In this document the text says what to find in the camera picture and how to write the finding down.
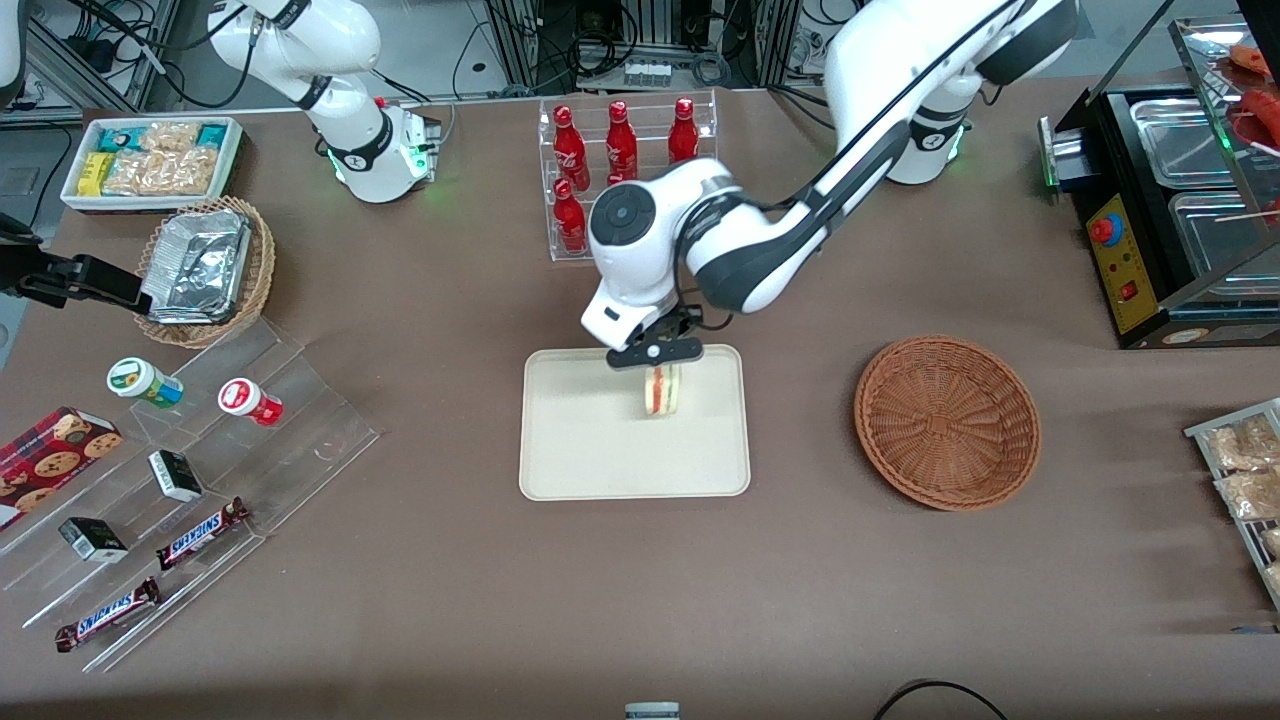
emergency stop button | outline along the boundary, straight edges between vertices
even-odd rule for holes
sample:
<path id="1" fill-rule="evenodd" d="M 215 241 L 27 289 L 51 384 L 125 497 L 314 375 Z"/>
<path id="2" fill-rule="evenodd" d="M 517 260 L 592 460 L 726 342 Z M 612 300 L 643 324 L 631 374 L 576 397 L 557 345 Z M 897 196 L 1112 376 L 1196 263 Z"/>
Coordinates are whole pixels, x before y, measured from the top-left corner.
<path id="1" fill-rule="evenodd" d="M 1089 225 L 1089 240 L 1102 247 L 1115 247 L 1124 237 L 1124 220 L 1116 213 L 1098 218 Z"/>

snickers bar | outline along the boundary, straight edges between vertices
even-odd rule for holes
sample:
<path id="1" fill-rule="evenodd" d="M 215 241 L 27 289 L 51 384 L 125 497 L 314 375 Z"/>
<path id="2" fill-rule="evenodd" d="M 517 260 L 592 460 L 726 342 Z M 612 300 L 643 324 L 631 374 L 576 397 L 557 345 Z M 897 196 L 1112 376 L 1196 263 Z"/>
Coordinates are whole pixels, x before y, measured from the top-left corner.
<path id="1" fill-rule="evenodd" d="M 225 533 L 232 528 L 232 525 L 239 523 L 244 518 L 248 518 L 248 509 L 244 507 L 244 502 L 241 501 L 239 497 L 236 497 L 207 520 L 187 530 L 184 536 L 169 543 L 169 547 L 157 550 L 156 557 L 160 559 L 160 571 L 163 573 L 169 570 L 174 565 L 200 552 L 206 544 L 214 542 L 214 538 Z"/>
<path id="2" fill-rule="evenodd" d="M 116 600 L 111 605 L 108 605 L 79 623 L 59 628 L 58 635 L 54 638 L 58 652 L 70 652 L 76 646 L 88 641 L 93 633 L 118 623 L 134 610 L 146 605 L 160 605 L 160 588 L 156 585 L 156 579 L 147 578 L 142 580 L 142 584 L 137 589 L 122 596 L 120 600 Z"/>

round wicker basket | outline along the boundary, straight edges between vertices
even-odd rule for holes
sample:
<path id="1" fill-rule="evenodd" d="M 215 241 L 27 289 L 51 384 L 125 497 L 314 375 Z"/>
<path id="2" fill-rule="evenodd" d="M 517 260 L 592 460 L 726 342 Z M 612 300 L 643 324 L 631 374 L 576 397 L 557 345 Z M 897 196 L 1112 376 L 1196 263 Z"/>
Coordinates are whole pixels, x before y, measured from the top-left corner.
<path id="1" fill-rule="evenodd" d="M 262 215 L 252 205 L 237 197 L 204 200 L 189 208 L 183 208 L 177 214 L 211 213 L 214 210 L 236 210 L 253 223 L 253 233 L 250 238 L 248 258 L 244 259 L 244 275 L 241 279 L 236 315 L 221 325 L 161 325 L 147 320 L 142 315 L 137 315 L 134 320 L 151 340 L 191 350 L 204 350 L 247 318 L 261 313 L 262 306 L 266 305 L 266 296 L 271 291 L 271 272 L 275 270 L 275 241 L 271 238 L 271 228 L 266 227 Z M 151 265 L 151 254 L 155 251 L 156 238 L 160 236 L 161 227 L 164 227 L 164 223 L 151 233 L 151 241 L 147 242 L 146 249 L 142 251 L 142 259 L 138 260 L 137 274 L 140 277 L 146 277 L 147 268 Z"/>
<path id="2" fill-rule="evenodd" d="M 854 425 L 884 479 L 938 510 L 995 507 L 1039 461 L 1039 415 L 1027 387 L 991 352 L 946 336 L 876 355 L 858 380 Z"/>

stainless steel tray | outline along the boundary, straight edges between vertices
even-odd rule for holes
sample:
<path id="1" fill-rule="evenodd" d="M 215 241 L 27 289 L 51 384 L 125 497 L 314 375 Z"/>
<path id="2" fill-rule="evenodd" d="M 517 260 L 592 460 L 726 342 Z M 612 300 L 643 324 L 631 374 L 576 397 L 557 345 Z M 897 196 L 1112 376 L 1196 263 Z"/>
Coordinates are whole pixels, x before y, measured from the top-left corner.
<path id="1" fill-rule="evenodd" d="M 1238 192 L 1183 192 L 1169 201 L 1183 250 L 1197 275 L 1203 275 L 1258 242 L 1253 223 L 1216 223 L 1248 213 Z M 1216 295 L 1280 295 L 1280 247 L 1254 258 L 1213 288 Z"/>
<path id="2" fill-rule="evenodd" d="M 1199 101 L 1143 100 L 1134 102 L 1129 114 L 1160 184 L 1172 190 L 1235 187 Z"/>

aluminum foil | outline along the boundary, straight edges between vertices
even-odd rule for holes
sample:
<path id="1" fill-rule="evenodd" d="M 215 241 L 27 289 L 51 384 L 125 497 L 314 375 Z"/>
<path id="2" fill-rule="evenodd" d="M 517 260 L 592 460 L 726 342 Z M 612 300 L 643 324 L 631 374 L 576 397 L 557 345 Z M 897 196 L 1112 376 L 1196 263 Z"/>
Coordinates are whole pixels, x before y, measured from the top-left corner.
<path id="1" fill-rule="evenodd" d="M 142 291 L 152 322 L 221 324 L 236 315 L 252 223 L 234 210 L 191 213 L 165 222 Z"/>

